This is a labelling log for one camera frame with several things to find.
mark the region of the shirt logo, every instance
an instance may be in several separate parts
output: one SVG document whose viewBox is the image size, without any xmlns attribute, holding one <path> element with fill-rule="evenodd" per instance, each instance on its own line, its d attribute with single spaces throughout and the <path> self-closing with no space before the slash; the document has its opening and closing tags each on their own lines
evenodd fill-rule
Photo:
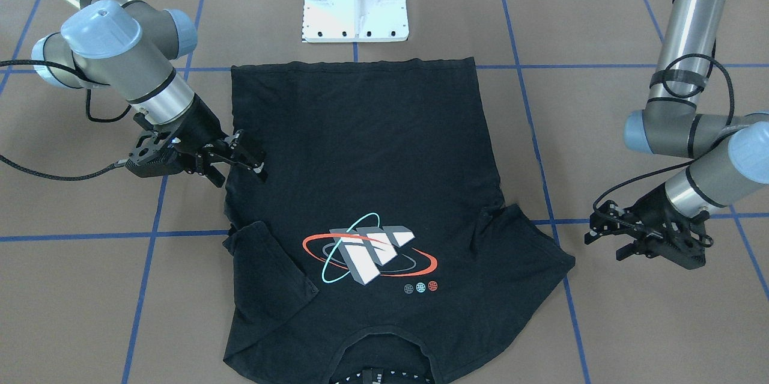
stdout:
<svg viewBox="0 0 769 384">
<path fill-rule="evenodd" d="M 376 226 L 357 227 L 370 216 L 376 216 Z M 327 240 L 324 245 L 311 245 L 311 242 L 321 239 Z M 408 277 L 434 272 L 437 268 L 437 259 L 434 256 L 413 247 L 409 247 L 410 250 L 401 249 L 414 239 L 415 235 L 410 229 L 404 226 L 382 226 L 379 215 L 369 213 L 347 229 L 330 229 L 329 234 L 316 234 L 305 238 L 302 247 L 310 256 L 323 263 L 323 282 L 334 283 L 352 275 L 355 282 L 366 285 L 379 275 Z M 341 255 L 339 258 L 335 258 L 337 250 L 338 255 Z M 346 270 L 346 273 L 329 280 L 329 265 Z"/>
</svg>

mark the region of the black t-shirt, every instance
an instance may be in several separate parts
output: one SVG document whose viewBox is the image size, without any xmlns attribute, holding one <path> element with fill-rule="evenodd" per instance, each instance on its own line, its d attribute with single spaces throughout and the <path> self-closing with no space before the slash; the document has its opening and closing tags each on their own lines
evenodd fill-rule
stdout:
<svg viewBox="0 0 769 384">
<path fill-rule="evenodd" d="M 503 206 L 472 58 L 233 67 L 236 312 L 225 362 L 260 384 L 364 368 L 442 384 L 497 356 L 574 266 Z"/>
</svg>

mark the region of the beige tabletop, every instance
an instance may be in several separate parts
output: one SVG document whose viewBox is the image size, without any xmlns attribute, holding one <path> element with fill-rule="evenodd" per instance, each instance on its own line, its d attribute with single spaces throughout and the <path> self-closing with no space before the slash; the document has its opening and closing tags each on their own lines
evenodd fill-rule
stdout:
<svg viewBox="0 0 769 384">
<path fill-rule="evenodd" d="M 179 8 L 200 42 L 175 66 L 231 129 L 233 64 L 475 57 L 502 189 L 577 264 L 512 346 L 457 382 L 769 382 L 769 189 L 707 222 L 695 271 L 662 258 L 615 261 L 627 237 L 582 242 L 613 184 L 679 159 L 627 150 L 671 0 L 407 0 L 411 36 L 392 44 L 303 44 L 302 0 L 146 0 Z M 0 60 L 75 12 L 62 0 L 0 0 Z M 737 113 L 769 109 L 769 1 L 728 0 L 717 59 Z M 140 129 L 88 122 L 83 91 L 0 71 L 0 154 L 82 175 L 122 159 Z M 116 115 L 112 90 L 94 113 Z M 700 112 L 728 108 L 714 72 Z M 203 178 L 126 170 L 75 183 L 0 165 L 0 382 L 247 382 L 222 362 L 233 266 L 220 245 L 223 190 Z M 612 195 L 629 206 L 662 181 Z"/>
</svg>

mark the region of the blue joint cap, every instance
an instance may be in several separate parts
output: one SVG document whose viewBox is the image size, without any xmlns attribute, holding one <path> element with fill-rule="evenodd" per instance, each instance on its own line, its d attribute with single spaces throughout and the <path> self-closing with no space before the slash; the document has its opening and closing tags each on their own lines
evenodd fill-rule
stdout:
<svg viewBox="0 0 769 384">
<path fill-rule="evenodd" d="M 61 36 L 83 58 L 112 58 L 142 39 L 142 25 L 113 0 L 83 8 L 61 25 Z"/>
<path fill-rule="evenodd" d="M 52 36 L 53 34 L 48 34 L 47 36 L 42 37 L 40 40 L 38 40 L 38 42 L 35 43 L 35 46 L 32 47 L 31 59 L 36 61 L 46 60 L 46 53 L 44 52 L 44 47 L 46 47 L 47 39 L 49 39 L 50 36 Z M 61 83 L 53 75 L 53 72 L 51 72 L 47 66 L 35 66 L 35 71 L 38 72 L 38 76 L 40 76 L 42 80 L 46 81 L 47 83 L 58 88 L 69 88 L 68 86 Z"/>
<path fill-rule="evenodd" d="M 646 131 L 643 129 L 643 111 L 633 111 L 627 121 L 624 129 L 625 146 L 633 151 L 654 154 L 646 140 Z"/>
<path fill-rule="evenodd" d="M 769 122 L 761 121 L 729 139 L 729 159 L 745 178 L 769 184 Z"/>
<path fill-rule="evenodd" d="M 187 53 L 191 53 L 198 47 L 198 29 L 195 23 L 185 14 L 185 12 L 176 9 L 166 9 L 176 24 L 176 35 L 179 37 L 179 52 L 176 58 L 181 58 Z"/>
</svg>

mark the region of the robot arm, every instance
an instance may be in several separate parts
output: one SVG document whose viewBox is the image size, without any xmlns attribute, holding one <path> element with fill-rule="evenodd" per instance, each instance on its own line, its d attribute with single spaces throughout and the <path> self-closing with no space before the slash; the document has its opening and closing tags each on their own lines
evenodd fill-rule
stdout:
<svg viewBox="0 0 769 384">
<path fill-rule="evenodd" d="M 137 111 L 134 120 L 145 131 L 129 153 L 129 171 L 140 177 L 195 172 L 221 187 L 225 178 L 213 164 L 226 162 L 266 178 L 261 143 L 244 131 L 226 135 L 169 62 L 197 44 L 195 25 L 183 12 L 158 11 L 142 0 L 66 1 L 81 10 L 60 33 L 41 39 L 32 57 L 69 66 L 86 78 L 35 68 L 63 88 L 112 85 Z"/>
<path fill-rule="evenodd" d="M 591 215 L 586 244 L 606 234 L 635 238 L 617 251 L 618 260 L 636 254 L 663 256 L 687 269 L 703 266 L 704 248 L 712 245 L 705 220 L 769 184 L 769 112 L 696 113 L 725 1 L 673 0 L 646 108 L 627 120 L 625 143 L 694 162 L 633 206 L 606 201 Z"/>
</svg>

